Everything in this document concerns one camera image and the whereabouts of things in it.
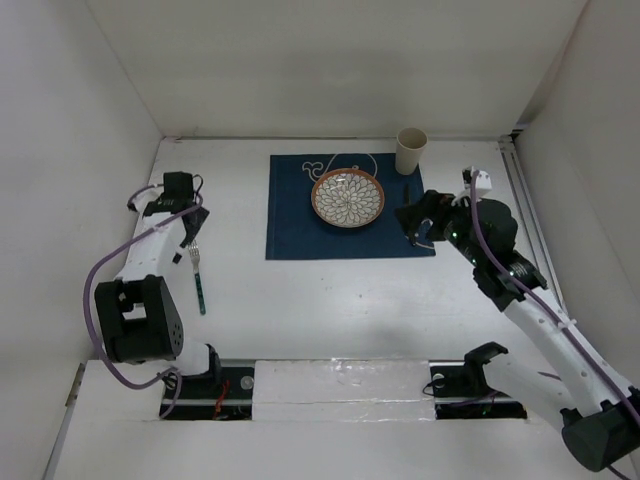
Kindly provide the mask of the silver fork teal handle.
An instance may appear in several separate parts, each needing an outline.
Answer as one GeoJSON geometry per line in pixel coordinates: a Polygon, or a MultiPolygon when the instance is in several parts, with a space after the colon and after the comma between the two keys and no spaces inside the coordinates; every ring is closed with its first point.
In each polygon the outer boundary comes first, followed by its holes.
{"type": "Polygon", "coordinates": [[[200,312],[201,316],[204,316],[206,314],[206,301],[205,301],[205,297],[204,297],[202,279],[201,279],[201,275],[200,275],[201,256],[200,256],[199,247],[198,247],[197,242],[195,240],[193,240],[189,244],[188,251],[189,251],[189,255],[190,255],[190,259],[191,259],[191,263],[192,263],[192,269],[193,269],[193,276],[194,276],[196,294],[197,294],[197,299],[198,299],[199,312],[200,312]]]}

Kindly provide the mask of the beige paper cup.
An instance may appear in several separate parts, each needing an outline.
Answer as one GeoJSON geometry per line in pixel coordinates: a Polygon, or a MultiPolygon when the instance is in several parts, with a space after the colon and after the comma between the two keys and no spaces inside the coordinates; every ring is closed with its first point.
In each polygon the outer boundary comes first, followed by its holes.
{"type": "Polygon", "coordinates": [[[427,143],[428,136],[424,131],[414,127],[401,130],[396,136],[396,171],[411,175],[418,167],[427,143]]]}

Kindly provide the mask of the floral plate with orange rim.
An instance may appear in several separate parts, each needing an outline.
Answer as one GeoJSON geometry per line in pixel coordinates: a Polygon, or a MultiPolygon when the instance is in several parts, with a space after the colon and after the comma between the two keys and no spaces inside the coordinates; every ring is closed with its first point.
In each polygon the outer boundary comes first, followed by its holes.
{"type": "Polygon", "coordinates": [[[369,225],[380,216],[385,194],[374,176],[355,168],[336,169],[316,181],[311,205],[327,224],[355,229],[369,225]]]}

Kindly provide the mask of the dark blue cloth napkin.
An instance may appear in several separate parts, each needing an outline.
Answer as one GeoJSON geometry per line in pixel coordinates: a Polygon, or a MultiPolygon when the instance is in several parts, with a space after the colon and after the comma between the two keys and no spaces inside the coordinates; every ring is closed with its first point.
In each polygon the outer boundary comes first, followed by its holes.
{"type": "Polygon", "coordinates": [[[273,155],[270,157],[268,224],[265,258],[268,260],[335,260],[433,257],[426,240],[429,223],[419,229],[415,245],[403,235],[394,210],[415,201],[424,192],[421,172],[403,176],[395,170],[393,153],[330,153],[273,155]],[[357,167],[381,184],[385,205],[379,217],[359,228],[340,228],[320,218],[311,193],[324,174],[357,167]]]}

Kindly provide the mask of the black table knife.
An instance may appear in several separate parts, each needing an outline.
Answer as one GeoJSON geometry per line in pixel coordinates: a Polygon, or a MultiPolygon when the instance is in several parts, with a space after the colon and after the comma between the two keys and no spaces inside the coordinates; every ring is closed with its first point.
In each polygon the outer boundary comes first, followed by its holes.
{"type": "Polygon", "coordinates": [[[404,195],[404,207],[405,207],[405,234],[407,236],[407,239],[409,240],[410,244],[412,246],[416,245],[416,228],[413,226],[414,224],[414,207],[412,206],[412,202],[411,202],[411,195],[410,195],[410,186],[408,184],[405,185],[404,187],[404,191],[403,191],[403,195],[404,195]]]}

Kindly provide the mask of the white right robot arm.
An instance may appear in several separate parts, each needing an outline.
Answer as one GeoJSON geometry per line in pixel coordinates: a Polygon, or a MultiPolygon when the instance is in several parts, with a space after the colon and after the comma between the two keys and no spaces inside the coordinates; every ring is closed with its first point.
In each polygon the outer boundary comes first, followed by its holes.
{"type": "Polygon", "coordinates": [[[545,376],[516,361],[497,342],[463,357],[433,381],[446,398],[503,393],[556,429],[585,469],[600,472],[639,447],[639,390],[617,373],[555,301],[538,269],[515,248],[518,224],[508,206],[471,192],[457,198],[427,191],[395,216],[411,243],[422,223],[432,241],[449,242],[473,267],[473,280],[497,310],[517,326],[554,369],[545,376]]]}

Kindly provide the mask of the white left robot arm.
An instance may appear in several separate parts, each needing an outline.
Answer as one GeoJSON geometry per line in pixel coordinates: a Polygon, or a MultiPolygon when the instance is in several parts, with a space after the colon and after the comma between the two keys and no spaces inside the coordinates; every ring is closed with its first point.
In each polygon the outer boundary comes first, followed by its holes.
{"type": "Polygon", "coordinates": [[[83,293],[85,320],[97,352],[117,363],[158,362],[180,375],[201,396],[222,387],[222,367],[215,349],[187,338],[165,276],[188,256],[209,215],[194,187],[193,174],[170,172],[128,200],[139,215],[141,232],[98,262],[104,265],[127,252],[125,265],[111,281],[93,286],[94,266],[83,293]]]}

